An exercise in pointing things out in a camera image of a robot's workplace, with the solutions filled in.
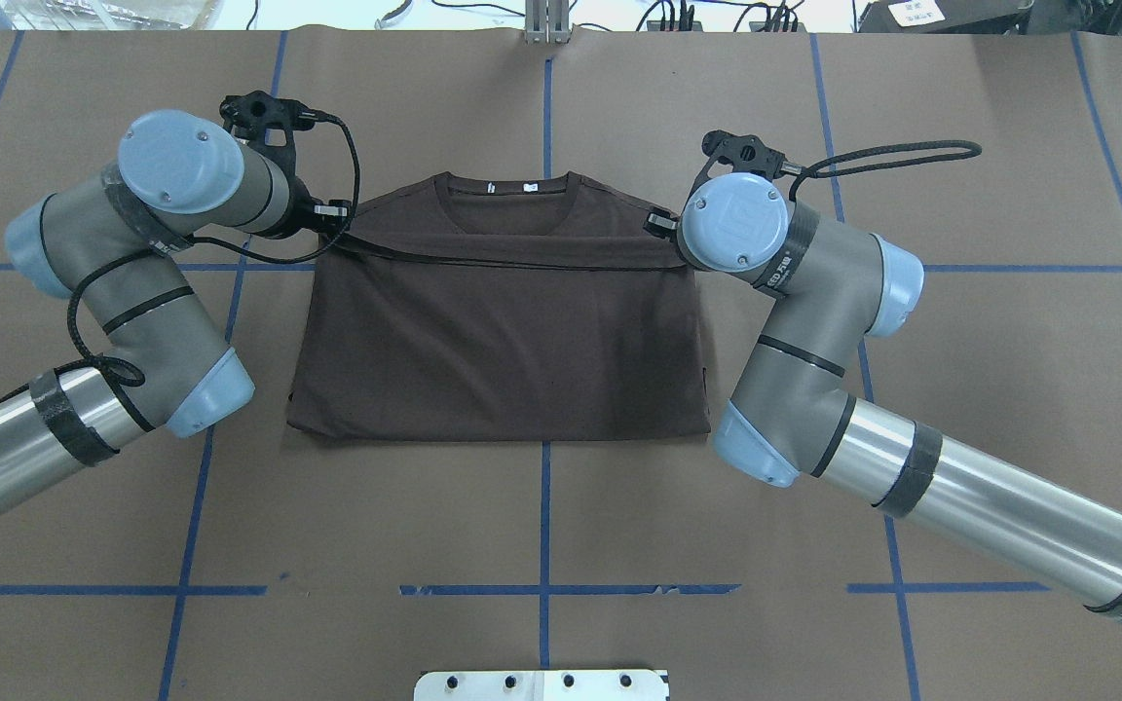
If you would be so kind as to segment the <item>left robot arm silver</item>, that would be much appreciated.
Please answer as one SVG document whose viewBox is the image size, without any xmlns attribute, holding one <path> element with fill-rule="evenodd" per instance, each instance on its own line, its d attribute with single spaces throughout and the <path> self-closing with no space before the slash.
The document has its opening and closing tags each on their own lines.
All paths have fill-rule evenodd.
<svg viewBox="0 0 1122 701">
<path fill-rule="evenodd" d="M 213 123 L 175 108 L 138 117 L 116 159 L 6 228 L 13 270 L 65 302 L 79 354 L 0 399 L 0 515 L 167 427 L 184 439 L 231 416 L 255 386 L 174 253 L 206 225 L 279 240 L 316 232 L 325 252 L 355 199 L 324 201 L 297 176 L 294 136 L 337 116 L 297 99 L 231 94 Z"/>
</svg>

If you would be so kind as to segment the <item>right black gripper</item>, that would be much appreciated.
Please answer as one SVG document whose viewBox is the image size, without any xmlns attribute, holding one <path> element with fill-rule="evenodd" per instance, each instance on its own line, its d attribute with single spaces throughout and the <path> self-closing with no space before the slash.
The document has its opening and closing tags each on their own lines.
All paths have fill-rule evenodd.
<svg viewBox="0 0 1122 701">
<path fill-rule="evenodd" d="M 686 248 L 686 236 L 683 236 L 683 213 L 677 213 L 674 216 L 650 213 L 643 222 L 643 230 L 654 237 L 671 237 L 678 257 L 683 262 L 690 262 L 691 257 L 689 249 Z"/>
</svg>

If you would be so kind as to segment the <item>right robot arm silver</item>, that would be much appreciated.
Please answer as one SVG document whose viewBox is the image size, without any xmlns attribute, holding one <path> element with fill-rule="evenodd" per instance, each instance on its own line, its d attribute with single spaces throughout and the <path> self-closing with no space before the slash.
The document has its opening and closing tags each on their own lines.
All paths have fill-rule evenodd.
<svg viewBox="0 0 1122 701">
<path fill-rule="evenodd" d="M 820 216 L 758 174 L 698 178 L 681 216 L 649 227 L 700 271 L 773 298 L 751 358 L 714 428 L 723 461 L 787 488 L 811 476 L 1023 572 L 1122 625 L 1122 507 L 990 456 L 967 436 L 904 416 L 909 393 L 953 411 L 992 408 L 1006 390 L 1041 421 L 1001 413 L 1048 456 L 1077 453 L 1097 476 L 1122 469 L 1122 341 L 1095 276 L 1077 302 L 1020 314 L 1028 275 L 944 274 L 965 284 L 949 319 L 913 325 L 929 267 L 883 236 Z"/>
</svg>

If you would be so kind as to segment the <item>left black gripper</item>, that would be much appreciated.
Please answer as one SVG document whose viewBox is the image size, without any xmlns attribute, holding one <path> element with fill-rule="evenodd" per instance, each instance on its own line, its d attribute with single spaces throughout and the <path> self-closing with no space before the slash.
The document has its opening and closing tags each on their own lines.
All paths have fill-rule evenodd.
<svg viewBox="0 0 1122 701">
<path fill-rule="evenodd" d="M 283 240 L 297 236 L 300 231 L 312 230 L 315 216 L 324 219 L 343 219 L 351 216 L 352 201 L 334 199 L 321 201 L 309 194 L 306 183 L 289 181 L 288 204 L 280 222 L 275 225 L 275 239 Z"/>
</svg>

